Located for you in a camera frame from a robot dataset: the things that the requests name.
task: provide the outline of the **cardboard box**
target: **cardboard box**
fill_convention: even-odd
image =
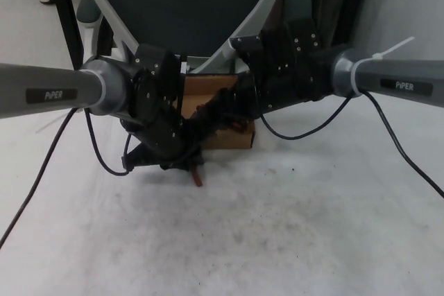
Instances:
[[[182,104],[182,115],[189,118],[199,105],[208,102],[220,88],[230,88],[236,76],[187,76]],[[209,138],[203,149],[250,149],[255,138],[255,124],[248,123],[242,133],[235,130],[218,131]]]

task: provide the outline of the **white curtain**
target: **white curtain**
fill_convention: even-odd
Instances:
[[[355,46],[368,53],[416,40],[387,56],[392,59],[444,59],[444,0],[366,0]]]

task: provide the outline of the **white floor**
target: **white floor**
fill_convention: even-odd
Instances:
[[[0,0],[0,18],[0,62],[70,67],[55,8]],[[444,112],[378,100],[406,151],[444,184]],[[340,102],[268,118],[295,134]],[[46,125],[63,114],[0,121],[0,232],[61,121]],[[119,122],[94,125],[105,160],[120,168]],[[365,98],[303,141],[257,127],[251,151],[207,154],[198,189],[157,167],[106,174],[76,115],[0,251],[0,295],[442,295],[444,202]]]

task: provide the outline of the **black cable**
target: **black cable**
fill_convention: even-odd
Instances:
[[[26,196],[25,201],[23,201],[23,204],[20,206],[19,211],[15,214],[13,220],[9,224],[7,230],[3,234],[0,240],[0,249],[3,247],[3,245],[6,242],[6,239],[8,239],[9,234],[11,233],[12,229],[14,229],[15,224],[19,220],[20,216],[22,215],[23,211],[25,210],[26,206],[28,206],[28,203],[31,201],[32,197],[34,196],[35,190],[37,190],[37,187],[39,186],[40,180],[42,180],[42,176],[46,170],[46,167],[48,166],[49,160],[54,153],[54,150],[56,149],[57,143],[60,139],[60,137],[63,134],[63,131],[65,131],[65,128],[67,127],[69,121],[71,120],[72,116],[76,113],[77,109],[71,109],[64,119],[62,125],[57,131],[57,134],[55,135],[53,142],[51,144],[51,147],[49,147],[48,153],[46,154],[46,157],[44,158],[43,164],[40,167],[40,171],[37,175],[37,178],[34,181],[33,187],[31,187],[31,190],[29,191],[29,194]]]
[[[286,135],[280,134],[278,132],[276,132],[271,125],[268,123],[268,121],[266,121],[265,117],[264,117],[264,113],[262,112],[260,103],[259,103],[259,96],[257,95],[257,88],[256,88],[256,80],[255,80],[255,76],[254,74],[252,75],[253,77],[253,87],[255,89],[255,98],[256,98],[256,104],[257,104],[257,109],[259,110],[259,115],[260,118],[262,120],[262,122],[264,123],[264,125],[266,126],[266,128],[268,128],[268,130],[273,133],[275,136],[277,136],[278,138],[284,139],[284,140],[299,140],[299,139],[303,139],[308,137],[309,135],[312,135],[316,132],[319,132],[320,130],[322,130],[325,126],[329,125],[333,119],[335,119],[343,110],[343,108],[345,108],[345,106],[350,102],[350,100],[352,99],[352,97],[347,97],[345,101],[343,101],[343,103],[339,106],[338,110],[336,110],[333,115],[331,115],[331,117],[329,119],[327,119],[322,125],[318,126],[317,128],[304,133],[304,134],[300,134],[300,135],[296,135],[294,137],[288,137]]]
[[[439,187],[437,185],[437,183],[435,183],[433,181],[432,178],[430,178],[428,176],[428,174],[426,174],[424,171],[421,170],[421,168],[419,166],[417,166],[415,164],[415,162],[413,162],[410,157],[405,153],[404,149],[402,148],[400,142],[398,141],[398,138],[396,137],[396,134],[394,133],[393,129],[390,126],[389,121],[387,120],[384,112],[382,111],[381,106],[379,105],[379,103],[375,100],[375,98],[370,95],[369,92],[362,92],[362,94],[364,94],[365,96],[367,96],[370,101],[373,103],[373,105],[375,106],[379,116],[382,119],[382,122],[384,123],[388,133],[390,134],[390,137],[392,138],[393,142],[395,143],[396,148],[398,149],[398,151],[400,152],[401,156],[406,160],[406,162],[413,168],[414,171],[416,171],[422,178],[424,178],[424,180],[429,183],[436,192],[438,192],[438,194],[444,198],[444,191],[441,189],[441,187]]]
[[[102,165],[102,167],[107,172],[109,172],[111,175],[127,176],[127,174],[129,174],[130,171],[124,171],[122,173],[116,172],[116,171],[112,170],[109,166],[107,166],[105,161],[103,161],[102,155],[99,152],[99,147],[97,146],[96,135],[94,134],[94,129],[92,127],[91,115],[89,113],[89,110],[87,110],[87,109],[85,109],[85,117],[86,117],[86,123],[88,125],[89,135],[91,136],[92,147],[93,147],[94,152],[96,153],[97,159],[100,162],[100,164]],[[129,134],[128,138],[126,139],[125,150],[123,152],[123,158],[126,157],[126,155],[128,154],[128,147],[130,145],[130,140],[131,140],[131,134]]]

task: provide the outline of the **white zip tie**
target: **white zip tie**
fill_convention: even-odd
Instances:
[[[374,55],[372,55],[371,58],[366,58],[366,59],[361,59],[358,62],[356,62],[353,67],[352,70],[350,72],[350,80],[351,80],[351,85],[353,88],[353,91],[356,93],[356,95],[361,95],[361,92],[358,89],[358,86],[356,85],[356,72],[358,70],[359,65],[365,63],[365,62],[370,62],[371,60],[383,60],[385,55],[388,55],[389,53],[394,52],[394,50],[397,50],[401,47],[403,47],[405,44],[410,43],[411,41],[413,41],[415,38],[413,36],[405,39],[404,41],[396,44],[395,46],[392,46],[390,49],[381,52],[381,53],[375,53]]]

